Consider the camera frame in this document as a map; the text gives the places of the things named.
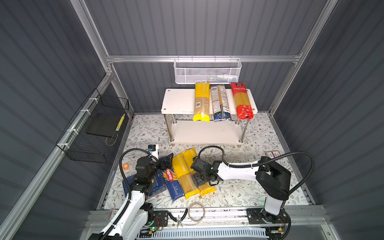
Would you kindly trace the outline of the red spaghetti bag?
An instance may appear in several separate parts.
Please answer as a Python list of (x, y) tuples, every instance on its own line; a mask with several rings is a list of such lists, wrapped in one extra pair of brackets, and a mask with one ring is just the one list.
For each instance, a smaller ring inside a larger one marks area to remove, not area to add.
[(244, 83), (231, 83), (237, 118), (240, 120), (253, 119), (253, 109)]

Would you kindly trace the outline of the yellow Pastatime bag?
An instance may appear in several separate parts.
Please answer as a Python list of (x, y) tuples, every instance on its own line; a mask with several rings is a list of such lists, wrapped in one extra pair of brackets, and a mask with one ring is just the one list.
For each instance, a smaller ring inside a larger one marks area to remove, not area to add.
[(210, 121), (210, 84), (195, 84), (195, 110), (193, 121)]
[[(188, 149), (182, 152), (182, 154), (190, 170), (190, 173), (192, 175), (196, 174), (197, 172), (192, 169), (192, 163), (193, 163), (194, 157), (197, 156), (195, 148)], [(216, 191), (216, 189), (213, 186), (211, 186), (209, 183), (205, 183), (204, 185), (197, 188), (199, 189), (201, 196), (204, 196)]]
[(192, 173), (182, 153), (173, 157), (173, 169), (184, 191), (186, 199), (200, 193), (200, 190), (196, 187), (193, 181)]

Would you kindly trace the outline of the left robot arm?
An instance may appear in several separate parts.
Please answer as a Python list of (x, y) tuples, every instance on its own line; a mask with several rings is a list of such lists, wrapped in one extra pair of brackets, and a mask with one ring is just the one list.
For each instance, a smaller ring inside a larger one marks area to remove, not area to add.
[[(152, 191), (152, 179), (165, 169), (158, 157), (158, 145), (149, 145), (147, 150), (132, 148), (122, 153), (119, 169), (128, 193), (116, 215), (100, 233), (92, 233), (90, 240), (135, 240), (141, 235), (153, 235), (162, 230), (166, 220), (158, 219), (153, 204), (147, 199)], [(137, 160), (137, 177), (130, 184), (123, 169), (123, 158), (130, 152), (140, 151), (145, 156)]]

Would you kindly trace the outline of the clear blue spaghetti bag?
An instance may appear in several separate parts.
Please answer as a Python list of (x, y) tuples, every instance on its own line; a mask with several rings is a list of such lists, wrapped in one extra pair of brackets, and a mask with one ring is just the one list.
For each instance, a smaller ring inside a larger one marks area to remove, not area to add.
[(231, 122), (232, 117), (229, 101), (224, 85), (211, 86), (211, 99), (213, 107), (213, 118), (215, 122)]

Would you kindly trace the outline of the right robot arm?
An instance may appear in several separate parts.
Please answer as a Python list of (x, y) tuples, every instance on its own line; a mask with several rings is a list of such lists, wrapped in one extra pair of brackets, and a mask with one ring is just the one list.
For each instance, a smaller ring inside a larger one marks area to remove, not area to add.
[[(209, 148), (219, 149), (222, 152), (221, 160), (214, 161), (212, 164), (203, 161), (201, 153)], [(277, 161), (293, 155), (308, 157), (311, 165), (303, 179), (291, 188), (291, 172)], [(259, 183), (267, 193), (264, 208), (259, 215), (268, 224), (288, 215), (283, 211), (285, 202), (293, 192), (306, 182), (314, 168), (314, 158), (309, 153), (302, 151), (285, 153), (272, 159), (263, 156), (258, 162), (248, 164), (229, 163), (225, 160), (224, 149), (219, 146), (204, 147), (196, 157), (193, 157), (191, 164), (191, 169), (198, 174), (196, 180), (198, 184), (226, 180), (246, 180)]]

